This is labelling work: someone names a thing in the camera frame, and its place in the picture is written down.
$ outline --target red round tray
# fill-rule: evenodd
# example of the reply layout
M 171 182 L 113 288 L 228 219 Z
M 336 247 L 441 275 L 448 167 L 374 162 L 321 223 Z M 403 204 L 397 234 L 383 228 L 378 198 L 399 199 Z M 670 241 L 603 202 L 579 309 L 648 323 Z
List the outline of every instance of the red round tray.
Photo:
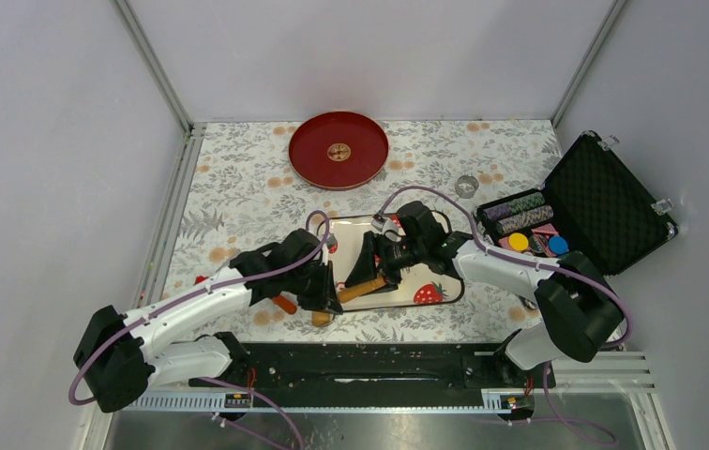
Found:
M 327 112 L 302 124 L 288 144 L 296 173 L 318 188 L 346 190 L 367 183 L 385 165 L 387 136 L 355 112 Z

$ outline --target open black case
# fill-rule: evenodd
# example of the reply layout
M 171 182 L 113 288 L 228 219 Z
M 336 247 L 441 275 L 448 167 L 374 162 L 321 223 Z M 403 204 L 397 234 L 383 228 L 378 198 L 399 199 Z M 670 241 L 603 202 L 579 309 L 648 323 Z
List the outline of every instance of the open black case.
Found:
M 503 236 L 484 211 L 542 192 L 553 208 L 548 222 L 603 275 L 617 275 L 678 233 L 667 214 L 669 201 L 657 201 L 597 133 L 585 131 L 553 168 L 539 189 L 482 204 L 474 211 L 479 229 L 495 245 Z M 533 227 L 518 230 L 526 235 Z

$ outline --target wooden handle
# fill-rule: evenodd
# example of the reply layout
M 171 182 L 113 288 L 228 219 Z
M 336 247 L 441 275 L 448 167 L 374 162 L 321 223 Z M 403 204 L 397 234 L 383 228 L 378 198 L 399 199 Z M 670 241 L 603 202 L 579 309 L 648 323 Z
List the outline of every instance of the wooden handle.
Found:
M 360 295 L 365 295 L 371 291 L 376 291 L 385 284 L 387 284 L 385 277 L 377 277 L 371 281 L 366 281 L 363 284 L 358 284 L 356 286 L 352 286 L 351 288 L 343 289 L 338 292 L 338 301 L 341 303 L 346 303 L 359 297 Z M 332 314 L 328 312 L 313 311 L 310 316 L 310 323 L 312 323 L 313 326 L 328 326 L 332 323 Z
M 310 317 L 310 323 L 313 326 L 328 326 L 332 323 L 332 314 L 328 312 L 313 311 Z
M 279 306 L 283 311 L 287 312 L 288 314 L 291 314 L 292 316 L 294 313 L 296 313 L 296 305 L 291 303 L 291 300 L 283 297 L 282 295 L 278 295 L 277 297 L 272 297 L 272 302 Z
M 352 286 L 351 288 L 346 288 L 338 292 L 338 300 L 341 303 L 346 303 L 352 299 L 359 297 L 360 295 L 365 295 L 371 291 L 376 291 L 387 284 L 385 277 L 377 277 L 371 281 L 366 281 L 363 284 L 358 284 Z

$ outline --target floral tablecloth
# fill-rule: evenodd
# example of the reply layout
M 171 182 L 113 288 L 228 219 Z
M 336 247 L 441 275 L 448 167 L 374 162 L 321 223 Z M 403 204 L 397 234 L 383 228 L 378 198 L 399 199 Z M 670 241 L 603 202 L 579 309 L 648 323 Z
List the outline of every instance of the floral tablecloth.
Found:
M 561 157 L 549 121 L 380 122 L 390 143 L 383 170 L 365 186 L 343 192 L 312 187 L 288 162 L 287 147 L 299 123 L 209 124 L 189 190 L 163 296 L 210 275 L 240 249 L 282 240 L 323 209 L 331 217 L 374 213 L 405 185 L 437 188 L 454 198 L 454 184 L 470 174 L 480 186 L 466 209 L 539 185 Z M 455 230 L 467 231 L 461 213 L 424 192 L 409 191 L 390 209 L 423 200 L 445 212 Z M 287 315 L 269 300 L 211 320 L 194 330 L 232 331 L 241 341 L 500 341 L 539 321 L 515 295 L 485 284 L 466 287 L 453 305 L 346 313 L 326 328 L 310 314 Z

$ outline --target strawberry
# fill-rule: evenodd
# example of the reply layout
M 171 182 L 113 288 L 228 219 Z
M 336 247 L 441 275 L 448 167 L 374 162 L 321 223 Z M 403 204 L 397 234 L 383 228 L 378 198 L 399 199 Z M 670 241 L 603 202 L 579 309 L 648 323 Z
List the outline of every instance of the strawberry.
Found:
M 441 303 L 445 300 L 445 291 L 443 286 L 437 283 L 429 283 L 421 286 L 421 289 L 415 293 L 413 303 L 416 305 L 429 305 L 432 303 Z

